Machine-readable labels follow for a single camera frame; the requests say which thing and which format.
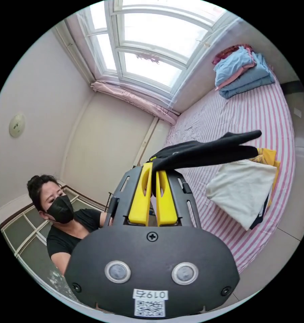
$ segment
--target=screw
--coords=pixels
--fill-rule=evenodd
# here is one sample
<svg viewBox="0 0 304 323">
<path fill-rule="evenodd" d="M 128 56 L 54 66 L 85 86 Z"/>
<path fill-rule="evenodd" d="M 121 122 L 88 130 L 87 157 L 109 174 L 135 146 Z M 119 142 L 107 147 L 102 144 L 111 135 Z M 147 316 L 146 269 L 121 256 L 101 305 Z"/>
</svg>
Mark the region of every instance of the screw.
<svg viewBox="0 0 304 323">
<path fill-rule="evenodd" d="M 225 287 L 225 288 L 223 288 L 223 290 L 222 290 L 222 292 L 221 292 L 221 295 L 222 296 L 227 296 L 229 293 L 230 293 L 230 291 L 231 291 L 231 287 Z"/>
<path fill-rule="evenodd" d="M 72 284 L 72 288 L 77 293 L 80 293 L 81 292 L 81 287 L 78 284 L 76 284 L 76 283 L 73 283 Z"/>
<path fill-rule="evenodd" d="M 150 242 L 154 242 L 158 240 L 158 235 L 155 232 L 149 232 L 146 236 L 146 238 L 148 239 L 148 241 Z"/>
</svg>

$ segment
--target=woman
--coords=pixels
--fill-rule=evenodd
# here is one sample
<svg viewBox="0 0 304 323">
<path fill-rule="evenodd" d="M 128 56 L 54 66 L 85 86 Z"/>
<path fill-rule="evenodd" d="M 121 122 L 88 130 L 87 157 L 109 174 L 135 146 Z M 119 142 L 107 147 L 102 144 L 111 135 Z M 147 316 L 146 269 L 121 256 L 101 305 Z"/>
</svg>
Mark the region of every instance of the woman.
<svg viewBox="0 0 304 323">
<path fill-rule="evenodd" d="M 40 216 L 52 222 L 47 250 L 52 262 L 64 275 L 73 249 L 89 233 L 103 227 L 106 212 L 94 209 L 74 212 L 68 196 L 51 175 L 33 176 L 27 187 Z"/>
</svg>

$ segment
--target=blue folded blanket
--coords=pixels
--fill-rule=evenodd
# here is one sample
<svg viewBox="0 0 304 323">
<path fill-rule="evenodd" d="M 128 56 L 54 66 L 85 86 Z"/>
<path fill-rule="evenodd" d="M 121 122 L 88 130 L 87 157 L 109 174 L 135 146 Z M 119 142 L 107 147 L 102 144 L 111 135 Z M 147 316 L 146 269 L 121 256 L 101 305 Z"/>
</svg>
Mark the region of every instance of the blue folded blanket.
<svg viewBox="0 0 304 323">
<path fill-rule="evenodd" d="M 275 82 L 271 70 L 268 68 L 262 54 L 252 52 L 256 66 L 247 70 L 232 83 L 224 86 L 219 90 L 219 94 L 229 99 L 232 96 L 252 90 L 262 85 L 268 85 Z"/>
<path fill-rule="evenodd" d="M 215 65 L 215 86 L 219 86 L 227 81 L 241 67 L 252 63 L 253 60 L 249 52 L 244 47 L 240 46 L 237 51 Z"/>
</svg>

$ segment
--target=yellow cloth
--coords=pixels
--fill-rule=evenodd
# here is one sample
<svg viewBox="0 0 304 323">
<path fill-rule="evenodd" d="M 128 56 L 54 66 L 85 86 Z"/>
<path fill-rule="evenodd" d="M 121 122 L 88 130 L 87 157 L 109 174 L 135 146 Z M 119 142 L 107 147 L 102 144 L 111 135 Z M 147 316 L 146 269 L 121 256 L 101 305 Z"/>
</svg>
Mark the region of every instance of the yellow cloth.
<svg viewBox="0 0 304 323">
<path fill-rule="evenodd" d="M 275 156 L 276 156 L 276 151 L 275 150 L 271 150 L 271 149 L 267 149 L 267 148 L 258 148 L 258 152 L 259 155 L 251 158 L 250 160 L 256 163 L 260 163 L 260 164 L 264 164 L 264 165 L 271 165 L 276 167 L 276 174 L 275 174 L 275 178 L 273 181 L 273 185 L 272 185 L 272 193 L 274 191 L 275 188 L 275 184 L 279 175 L 279 170 L 280 170 L 280 162 L 275 160 Z M 268 204 L 267 204 L 267 208 L 269 208 L 269 206 L 272 204 L 272 197 L 270 198 Z"/>
</svg>

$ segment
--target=black cloth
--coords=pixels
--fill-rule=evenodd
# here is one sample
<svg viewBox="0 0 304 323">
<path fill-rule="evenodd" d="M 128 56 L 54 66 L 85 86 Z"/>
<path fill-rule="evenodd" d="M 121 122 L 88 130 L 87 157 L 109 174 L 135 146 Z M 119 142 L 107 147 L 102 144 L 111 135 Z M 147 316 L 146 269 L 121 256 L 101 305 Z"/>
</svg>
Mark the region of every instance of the black cloth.
<svg viewBox="0 0 304 323">
<path fill-rule="evenodd" d="M 94 209 L 81 209 L 75 211 L 74 219 L 82 224 L 89 233 L 99 229 L 101 212 Z M 49 257 L 58 252 L 71 254 L 81 239 L 73 237 L 55 226 L 51 226 L 47 237 L 47 250 Z"/>
<path fill-rule="evenodd" d="M 156 196 L 156 172 L 180 168 L 220 165 L 238 160 L 250 159 L 258 155 L 255 147 L 242 145 L 259 138 L 260 130 L 233 134 L 211 142 L 187 141 L 165 147 L 150 157 L 152 162 L 152 194 Z"/>
<path fill-rule="evenodd" d="M 252 223 L 252 225 L 250 226 L 250 229 L 253 230 L 258 224 L 260 224 L 263 221 L 263 217 L 266 211 L 266 206 L 267 206 L 267 201 L 269 200 L 269 195 L 267 196 L 264 205 L 263 205 L 263 209 L 259 212 L 259 214 L 257 215 L 256 219 L 254 220 L 254 222 Z"/>
</svg>

